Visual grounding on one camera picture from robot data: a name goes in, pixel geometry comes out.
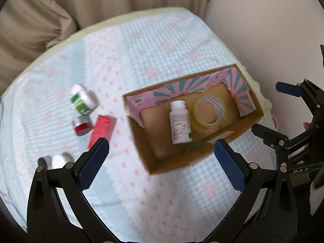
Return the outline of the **person right hand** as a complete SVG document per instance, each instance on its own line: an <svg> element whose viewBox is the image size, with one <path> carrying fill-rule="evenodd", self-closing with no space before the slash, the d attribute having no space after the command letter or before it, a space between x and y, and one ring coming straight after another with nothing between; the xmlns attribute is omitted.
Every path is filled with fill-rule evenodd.
<svg viewBox="0 0 324 243"><path fill-rule="evenodd" d="M309 143L311 142L311 135L312 135L312 131L314 129L314 125L312 123L310 123L310 122L304 122L303 127L309 134L308 142L304 146L304 150L305 150L305 149L308 148Z"/></svg>

